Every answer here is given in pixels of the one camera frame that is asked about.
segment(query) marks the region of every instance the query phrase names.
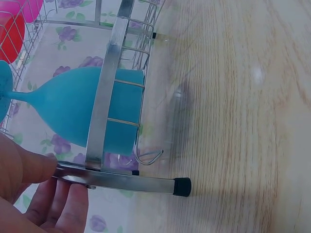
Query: plastic wine glass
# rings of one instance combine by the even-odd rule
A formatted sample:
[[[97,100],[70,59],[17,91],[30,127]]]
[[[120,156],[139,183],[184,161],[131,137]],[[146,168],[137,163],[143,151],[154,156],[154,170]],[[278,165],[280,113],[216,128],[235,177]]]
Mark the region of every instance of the plastic wine glass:
[[[32,105],[46,124],[62,138],[85,147],[101,67],[81,67],[55,76],[37,90],[14,92],[12,72],[0,61],[0,121],[4,119],[11,99]],[[118,69],[116,79],[143,84],[143,72]],[[109,118],[138,124],[142,87],[115,82],[109,107]],[[108,121],[104,151],[130,156],[137,126]]]

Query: metal bar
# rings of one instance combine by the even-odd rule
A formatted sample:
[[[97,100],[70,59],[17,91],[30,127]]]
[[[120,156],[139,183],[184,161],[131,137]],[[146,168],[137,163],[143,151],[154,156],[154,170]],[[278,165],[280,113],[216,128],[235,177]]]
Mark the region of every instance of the metal bar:
[[[131,190],[137,192],[174,193],[175,180],[149,178],[107,171],[85,170],[77,165],[58,164],[54,177],[84,185]]]
[[[77,166],[77,167],[80,167],[80,168],[84,168],[84,166],[81,165],[81,164],[71,163],[71,162],[68,162],[68,161],[58,160],[58,164],[63,165],[63,166],[69,165],[69,166]],[[116,173],[116,174],[132,175],[132,171],[120,170],[120,169],[109,168],[109,167],[105,167],[104,169],[102,169],[102,171],[109,172],[109,173]]]
[[[136,126],[136,127],[140,127],[139,124],[136,124],[136,123],[133,123],[133,122],[130,122],[130,121],[126,121],[126,120],[119,120],[119,119],[114,119],[114,118],[109,118],[108,119],[109,121],[113,121],[113,122],[118,122],[118,123],[122,123],[122,124],[126,124],[126,125],[133,125],[133,126]]]
[[[102,0],[96,0],[95,5],[95,24],[99,25],[101,23],[101,13],[102,13]]]
[[[106,30],[112,30],[113,24],[111,26],[107,26],[103,23],[100,23],[100,25],[97,25],[94,23],[94,21],[91,20],[85,20],[84,23],[77,22],[75,19],[66,19],[66,21],[57,20],[54,17],[48,17],[47,20],[36,20],[36,22],[39,23],[51,23],[51,24],[64,24],[64,25],[72,25],[72,26],[81,26],[81,27],[90,27],[90,28],[100,28],[100,29],[106,29]],[[136,28],[128,28],[127,30],[128,34],[133,35],[139,35],[141,33],[141,29]]]
[[[119,79],[115,79],[115,82],[117,82],[117,83],[124,83],[124,84],[129,84],[129,85],[139,86],[141,88],[145,88],[144,85],[137,84],[137,83],[132,83],[132,82],[128,82],[128,81],[123,81],[123,80],[119,80]]]
[[[86,144],[85,167],[89,169],[101,170],[104,168],[104,139],[109,106],[129,22],[124,17],[131,16],[133,5],[134,0],[122,0],[104,57]]]

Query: green leaf print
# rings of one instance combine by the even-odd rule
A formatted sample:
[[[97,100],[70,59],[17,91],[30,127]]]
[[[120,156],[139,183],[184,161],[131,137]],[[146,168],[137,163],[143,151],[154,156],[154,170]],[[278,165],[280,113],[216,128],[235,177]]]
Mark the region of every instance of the green leaf print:
[[[66,14],[66,18],[73,18],[74,17],[75,12],[74,11],[70,11],[69,13]]]
[[[127,198],[131,198],[131,197],[133,197],[133,195],[134,195],[134,192],[132,192],[132,191],[127,191],[127,190],[119,190],[119,192],[121,193],[121,194],[123,194],[125,197],[127,197]]]
[[[21,145],[21,143],[23,142],[23,134],[17,133],[15,135],[13,135],[13,141],[16,144]]]
[[[31,202],[31,199],[27,195],[24,194],[23,195],[23,204],[24,204],[26,209],[28,209],[30,202]]]
[[[120,64],[119,64],[119,68],[120,68],[120,69],[125,69],[125,66],[124,66],[122,63],[120,63]]]
[[[59,34],[62,31],[62,29],[63,29],[63,27],[58,27],[55,30],[56,30],[57,34]]]
[[[47,152],[47,147],[42,148],[41,154],[45,154]]]
[[[143,125],[140,125],[140,128],[139,128],[139,136],[142,135],[142,130],[143,130]]]
[[[31,84],[30,81],[28,81],[28,83],[27,83],[27,88],[28,88],[28,90],[30,90],[30,91],[33,89],[33,86],[32,86],[32,84]]]
[[[84,20],[86,19],[86,17],[85,17],[85,15],[83,15],[83,14],[81,14],[81,13],[77,13],[76,19],[77,19],[77,20],[84,21]]]
[[[50,140],[45,140],[45,143],[48,145],[48,147],[50,147],[52,145],[51,141]]]
[[[119,226],[119,227],[118,227],[117,233],[123,233],[123,227],[122,227],[122,226]]]
[[[20,197],[15,201],[14,205],[18,205],[20,201]]]
[[[72,40],[74,42],[80,42],[80,41],[82,41],[82,38],[81,38],[81,36],[79,34],[76,34]]]
[[[126,46],[126,47],[131,47],[132,44],[133,44],[133,42],[132,42],[131,40],[129,40],[129,41],[126,41],[126,42],[124,43],[124,46]]]
[[[56,154],[56,158],[57,160],[61,160],[61,161],[64,161],[65,159],[67,159],[68,157],[72,156],[73,153],[70,151],[68,153],[62,153],[62,154]]]
[[[84,1],[84,2],[82,2],[79,6],[85,7],[85,6],[90,5],[92,2],[93,2],[93,1]]]

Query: rubber foot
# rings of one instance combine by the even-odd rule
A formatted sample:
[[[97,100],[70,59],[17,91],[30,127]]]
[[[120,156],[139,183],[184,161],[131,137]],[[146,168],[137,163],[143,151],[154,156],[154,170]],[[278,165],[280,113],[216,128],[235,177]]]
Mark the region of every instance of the rubber foot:
[[[132,175],[133,175],[133,176],[139,176],[139,171],[138,171],[138,170],[132,171]]]
[[[175,186],[173,195],[180,197],[188,197],[191,193],[190,178],[175,178]]]

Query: red cup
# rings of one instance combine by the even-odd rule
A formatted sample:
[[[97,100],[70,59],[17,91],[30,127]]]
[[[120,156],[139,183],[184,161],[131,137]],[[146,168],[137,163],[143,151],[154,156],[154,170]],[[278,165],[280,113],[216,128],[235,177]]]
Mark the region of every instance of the red cup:
[[[14,62],[23,45],[25,21],[21,14],[0,13],[0,60]]]

